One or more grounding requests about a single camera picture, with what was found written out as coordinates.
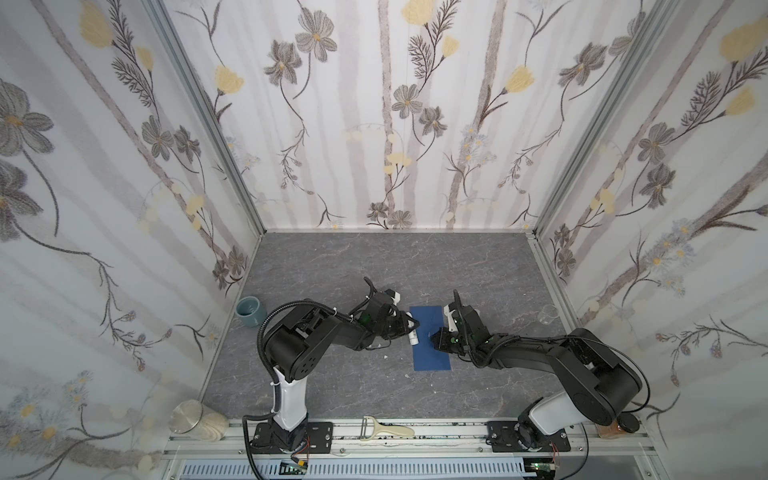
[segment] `teal cup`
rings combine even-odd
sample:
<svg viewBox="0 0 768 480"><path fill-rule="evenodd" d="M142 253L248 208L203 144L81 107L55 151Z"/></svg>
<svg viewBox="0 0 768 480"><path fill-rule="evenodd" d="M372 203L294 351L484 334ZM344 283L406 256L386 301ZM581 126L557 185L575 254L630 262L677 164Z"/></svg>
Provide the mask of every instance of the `teal cup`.
<svg viewBox="0 0 768 480"><path fill-rule="evenodd" d="M266 309L255 296L244 296L237 302L235 314L245 326L259 326L266 319Z"/></svg>

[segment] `gray flower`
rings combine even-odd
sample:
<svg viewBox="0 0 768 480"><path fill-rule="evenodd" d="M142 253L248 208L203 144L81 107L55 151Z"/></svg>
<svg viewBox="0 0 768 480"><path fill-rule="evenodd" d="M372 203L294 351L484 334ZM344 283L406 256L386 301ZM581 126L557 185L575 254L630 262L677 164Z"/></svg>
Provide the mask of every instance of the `gray flower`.
<svg viewBox="0 0 768 480"><path fill-rule="evenodd" d="M301 8L299 24L309 33L296 34L296 46L304 53L315 51L315 58L320 61L328 60L326 50L336 51L336 43L328 38L333 32L333 22L328 15L315 10L314 17L308 8Z"/></svg>
<svg viewBox="0 0 768 480"><path fill-rule="evenodd" d="M571 275L571 268L576 266L576 259L573 252L570 250L562 250L558 253L558 268L561 270L562 276Z"/></svg>
<svg viewBox="0 0 768 480"><path fill-rule="evenodd" d="M605 63L606 48L605 45L592 45L590 41L581 50L581 53L574 57L576 65L560 70L560 81L558 82L560 86L564 87L572 80L576 80L576 83L579 85L585 84L589 73L602 67L603 63Z"/></svg>
<svg viewBox="0 0 768 480"><path fill-rule="evenodd" d="M39 154L52 152L53 145L40 134L52 128L50 118L29 111L29 98L21 88L0 80L0 155L16 155L23 144Z"/></svg>
<svg viewBox="0 0 768 480"><path fill-rule="evenodd" d="M674 176L675 170L670 170L666 164L660 164L648 172L648 185L640 190L640 195L650 195L648 208L656 208L667 202L664 198L664 189L672 188Z"/></svg>
<svg viewBox="0 0 768 480"><path fill-rule="evenodd" d="M568 241L571 239L571 229L569 229L565 223L562 224L562 226L554 231L554 242L559 243L560 245L565 245L568 243Z"/></svg>
<svg viewBox="0 0 768 480"><path fill-rule="evenodd" d="M413 112L418 114L422 110L422 102L414 100L419 93L416 91L419 87L416 84L410 87L400 85L395 90L395 99L397 102L392 106L393 110L400 110L400 118L408 118Z"/></svg>
<svg viewBox="0 0 768 480"><path fill-rule="evenodd" d="M637 159L646 161L650 157L650 161L654 164L662 161L666 154L661 146L669 144L672 141L672 135L674 135L674 128L667 128L666 122L655 124L648 131L648 138L642 138L637 143L643 149Z"/></svg>
<svg viewBox="0 0 768 480"><path fill-rule="evenodd" d="M154 115L149 116L149 121L141 124L141 137L145 142L152 145L152 156L157 158L163 155L163 160L170 158L169 147L174 146L174 136L169 131L160 131L160 124L155 120Z"/></svg>
<svg viewBox="0 0 768 480"><path fill-rule="evenodd" d="M622 55L629 50L629 47L632 46L634 36L637 35L637 31L640 30L640 25L643 24L643 20L645 20L645 12L640 12L637 17L632 18L629 25L627 25L627 33L629 36L614 38L614 42L608 49L608 54L615 57L616 55Z"/></svg>
<svg viewBox="0 0 768 480"><path fill-rule="evenodd" d="M233 245L230 252L230 268L233 275L240 275L245 270L245 256L237 249L237 245Z"/></svg>
<svg viewBox="0 0 768 480"><path fill-rule="evenodd" d="M395 210L394 212L392 212L392 216L389 217L389 225L395 230L408 228L412 225L410 218L411 218L411 212Z"/></svg>
<svg viewBox="0 0 768 480"><path fill-rule="evenodd" d="M27 184L21 168L0 160L0 242L18 238L16 215L37 215L43 211L20 189Z"/></svg>
<svg viewBox="0 0 768 480"><path fill-rule="evenodd" d="M422 112L422 116L419 117L419 123L424 124L424 130L422 135L427 135L431 131L435 131L435 135L440 137L442 132L448 128L448 125L440 123L443 115L440 113L440 107L427 107Z"/></svg>
<svg viewBox="0 0 768 480"><path fill-rule="evenodd" d="M216 265L214 266L214 278L219 280L219 290L223 290L227 285L227 275L229 274L230 269L227 268L227 264L224 260L216 260Z"/></svg>
<svg viewBox="0 0 768 480"><path fill-rule="evenodd" d="M275 62L271 67L264 68L264 73L270 76L270 83L279 85L280 80L285 75L289 82L295 84L295 69L301 66L301 57L296 51L296 46L287 41L278 44L277 40L272 40L272 51L269 55Z"/></svg>
<svg viewBox="0 0 768 480"><path fill-rule="evenodd" d="M379 217L386 218L387 212L389 211L389 207L387 207L384 202L378 202L376 204L371 203L371 213L367 215L368 218L375 220Z"/></svg>
<svg viewBox="0 0 768 480"><path fill-rule="evenodd" d="M194 155L200 155L200 141L192 140L190 138L190 132L184 128L183 125L179 125L179 129L174 134L176 137L176 146L182 154L187 154L187 160L192 163Z"/></svg>

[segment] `black cable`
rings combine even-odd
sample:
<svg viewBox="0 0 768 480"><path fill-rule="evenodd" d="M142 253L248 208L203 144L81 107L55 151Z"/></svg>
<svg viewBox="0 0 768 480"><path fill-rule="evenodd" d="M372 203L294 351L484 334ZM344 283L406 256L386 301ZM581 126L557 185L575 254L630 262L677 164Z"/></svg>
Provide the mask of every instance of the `black cable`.
<svg viewBox="0 0 768 480"><path fill-rule="evenodd" d="M587 427L585 427L583 423L581 424L581 427L584 429L584 441L587 443L587 454L584 455L584 459L581 460L581 465L579 465L578 468L576 468L575 472L566 475L565 477L561 478L560 480L565 480L566 478L570 478L570 477L576 475L577 473L579 473L581 471L581 469L584 467L584 464L587 463L587 458L589 458L589 438L587 437Z"/></svg>
<svg viewBox="0 0 768 480"><path fill-rule="evenodd" d="M592 343L599 343L600 345L605 345L609 349L613 350L614 352L616 352L619 355L623 356L625 359L627 359L630 362L632 362L632 365L634 365L634 368L636 368L637 371L640 372L641 376L643 377L643 380L645 381L645 389L647 390L647 394L645 396L645 402L643 402L643 405L637 407L634 410L623 410L621 413L635 413L635 412L639 412L639 411L641 411L642 409L644 409L648 405L648 402L650 402L650 383L648 382L648 377L645 376L645 372L643 372L643 369L640 368L640 366L638 364L636 364L636 362L633 359L629 358L629 356L626 353L622 352L621 350L615 349L614 347L612 347L610 345L607 345L605 343L599 342L597 340L585 339L585 338L581 338L580 336L572 336L571 338L579 339L579 340L585 340L587 342L592 342Z"/></svg>
<svg viewBox="0 0 768 480"><path fill-rule="evenodd" d="M245 440L245 453L248 456L248 464L250 465L250 470L253 472L253 474L258 478L258 480L264 480L264 477L261 476L259 473L259 470L256 468L256 463L253 461L253 453L250 451L250 441L248 438L248 421L251 422L260 422L262 420L267 420L274 415L273 413L267 413L266 415L243 415L243 438Z"/></svg>

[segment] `floor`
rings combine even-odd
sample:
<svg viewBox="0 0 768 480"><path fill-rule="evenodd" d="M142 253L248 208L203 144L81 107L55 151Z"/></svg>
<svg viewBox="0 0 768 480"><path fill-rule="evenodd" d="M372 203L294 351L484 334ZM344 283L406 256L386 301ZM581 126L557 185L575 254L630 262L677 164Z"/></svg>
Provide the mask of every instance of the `floor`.
<svg viewBox="0 0 768 480"><path fill-rule="evenodd" d="M522 233L268 233L243 294L268 311L307 297L347 311L368 293L363 276L400 292L401 309L445 305L456 288L491 333L564 333L559 320L537 320L552 300ZM256 335L232 322L204 395L230 418L272 407ZM451 368L415 372L405 337L371 352L331 346L308 377L306 406L317 419L516 416L561 390L550 373L477 369L453 356Z"/></svg>

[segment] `wall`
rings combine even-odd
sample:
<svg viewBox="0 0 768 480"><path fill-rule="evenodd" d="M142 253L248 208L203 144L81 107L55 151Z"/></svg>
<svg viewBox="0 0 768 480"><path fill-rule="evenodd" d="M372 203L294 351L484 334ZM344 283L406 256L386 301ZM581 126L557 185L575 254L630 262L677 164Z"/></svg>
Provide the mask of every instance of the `wall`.
<svg viewBox="0 0 768 480"><path fill-rule="evenodd" d="M0 4L3 476L160 478L256 245L149 18L119 5Z"/></svg>
<svg viewBox="0 0 768 480"><path fill-rule="evenodd" d="M266 226L374 230L534 225L652 6L165 4Z"/></svg>
<svg viewBox="0 0 768 480"><path fill-rule="evenodd" d="M682 2L540 237L581 324L648 375L677 480L768 466L766 15Z"/></svg>

